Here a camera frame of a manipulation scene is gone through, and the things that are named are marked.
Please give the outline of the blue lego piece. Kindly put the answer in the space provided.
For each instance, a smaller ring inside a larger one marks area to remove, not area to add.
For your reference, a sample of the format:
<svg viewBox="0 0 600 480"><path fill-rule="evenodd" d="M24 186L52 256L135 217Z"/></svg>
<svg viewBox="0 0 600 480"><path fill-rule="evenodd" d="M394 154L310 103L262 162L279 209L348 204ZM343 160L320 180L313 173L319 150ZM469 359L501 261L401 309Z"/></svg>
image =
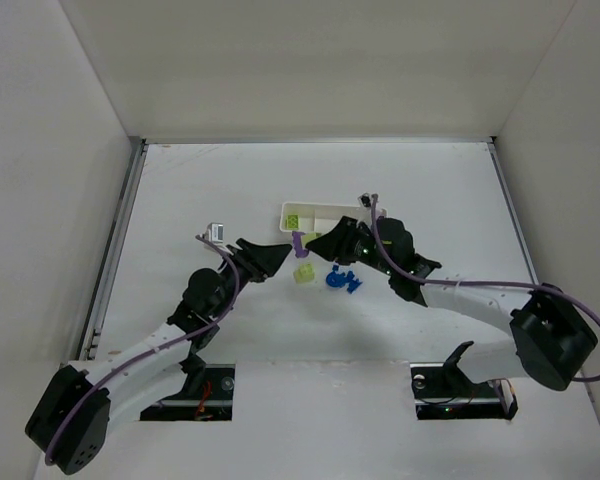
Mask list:
<svg viewBox="0 0 600 480"><path fill-rule="evenodd" d="M332 266L325 277L325 283L331 289L344 289L349 294L353 294L363 284L352 270L344 271L339 265Z"/></svg>

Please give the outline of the purple lego piece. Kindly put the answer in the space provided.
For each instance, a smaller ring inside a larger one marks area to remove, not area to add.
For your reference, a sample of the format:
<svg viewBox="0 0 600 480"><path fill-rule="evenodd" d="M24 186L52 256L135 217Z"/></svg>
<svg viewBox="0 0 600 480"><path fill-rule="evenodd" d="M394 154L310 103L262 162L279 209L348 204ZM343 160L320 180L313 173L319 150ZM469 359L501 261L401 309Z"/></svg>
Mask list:
<svg viewBox="0 0 600 480"><path fill-rule="evenodd" d="M298 259L306 258L309 255L309 251L303 246L302 242L305 233L302 231L292 231L291 236L295 257Z"/></svg>

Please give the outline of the light green lego brick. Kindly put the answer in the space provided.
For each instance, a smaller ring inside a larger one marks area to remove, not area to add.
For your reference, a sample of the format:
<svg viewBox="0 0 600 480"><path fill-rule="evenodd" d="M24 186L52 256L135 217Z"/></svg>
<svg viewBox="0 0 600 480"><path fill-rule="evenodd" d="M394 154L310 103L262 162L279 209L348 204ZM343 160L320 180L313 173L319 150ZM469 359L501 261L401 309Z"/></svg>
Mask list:
<svg viewBox="0 0 600 480"><path fill-rule="evenodd" d="M302 263L293 271L294 282L298 285L313 282L316 278L316 273L313 265L309 262Z"/></svg>

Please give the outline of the purple and green lego stack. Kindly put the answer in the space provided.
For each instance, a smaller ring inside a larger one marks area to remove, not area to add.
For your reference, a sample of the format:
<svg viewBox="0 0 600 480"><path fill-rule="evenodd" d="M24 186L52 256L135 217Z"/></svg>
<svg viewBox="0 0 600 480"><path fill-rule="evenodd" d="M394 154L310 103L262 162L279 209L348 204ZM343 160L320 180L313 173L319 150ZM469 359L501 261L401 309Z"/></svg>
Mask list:
<svg viewBox="0 0 600 480"><path fill-rule="evenodd" d="M285 228L291 231L297 231L299 229L299 216L297 214L286 215Z"/></svg>

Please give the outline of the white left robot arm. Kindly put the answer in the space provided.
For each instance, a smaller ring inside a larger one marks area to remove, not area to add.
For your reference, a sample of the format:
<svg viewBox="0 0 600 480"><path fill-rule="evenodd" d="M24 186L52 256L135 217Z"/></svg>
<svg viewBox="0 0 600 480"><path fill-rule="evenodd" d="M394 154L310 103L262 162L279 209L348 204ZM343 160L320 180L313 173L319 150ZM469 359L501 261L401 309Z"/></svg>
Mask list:
<svg viewBox="0 0 600 480"><path fill-rule="evenodd" d="M239 293L273 277L291 250L244 239L217 248L221 266L195 271L175 311L144 340L87 368L60 368L25 426L45 464L73 475L95 458L115 424L139 418L168 396L196 392L206 370L199 353L220 321Z"/></svg>

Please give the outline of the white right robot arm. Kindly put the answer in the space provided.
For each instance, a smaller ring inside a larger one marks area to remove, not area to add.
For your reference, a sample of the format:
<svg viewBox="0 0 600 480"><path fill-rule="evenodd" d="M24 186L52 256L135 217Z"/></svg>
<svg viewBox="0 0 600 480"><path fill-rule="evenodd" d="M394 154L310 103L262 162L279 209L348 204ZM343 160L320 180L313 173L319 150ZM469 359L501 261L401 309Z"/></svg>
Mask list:
<svg viewBox="0 0 600 480"><path fill-rule="evenodd" d="M506 339L462 342L443 362L448 378L479 384L530 377L555 391L574 380L598 339L577 310L559 294L541 287L471 288L434 260L418 254L401 221L380 218L370 227L344 216L307 250L340 265L363 263L388 277L403 300L447 310L499 329Z"/></svg>

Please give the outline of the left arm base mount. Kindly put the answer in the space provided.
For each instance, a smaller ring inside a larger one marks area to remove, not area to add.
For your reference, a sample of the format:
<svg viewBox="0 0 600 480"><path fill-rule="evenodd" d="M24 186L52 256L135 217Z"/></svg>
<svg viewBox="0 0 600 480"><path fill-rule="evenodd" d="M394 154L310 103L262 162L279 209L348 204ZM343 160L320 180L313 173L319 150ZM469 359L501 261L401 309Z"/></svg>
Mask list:
<svg viewBox="0 0 600 480"><path fill-rule="evenodd" d="M145 422L224 422L233 416L234 364L207 365L195 379L189 375L182 389L143 410Z"/></svg>

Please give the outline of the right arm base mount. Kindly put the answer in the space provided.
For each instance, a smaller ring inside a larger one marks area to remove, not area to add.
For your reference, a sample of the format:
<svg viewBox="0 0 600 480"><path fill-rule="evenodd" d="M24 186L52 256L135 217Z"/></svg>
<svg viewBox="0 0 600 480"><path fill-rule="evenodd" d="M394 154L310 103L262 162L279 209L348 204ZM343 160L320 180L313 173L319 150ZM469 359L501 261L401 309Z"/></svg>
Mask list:
<svg viewBox="0 0 600 480"><path fill-rule="evenodd" d="M459 368L462 355L474 345L461 343L444 362L412 363L411 389L418 420L511 421L519 406L508 379L473 383Z"/></svg>

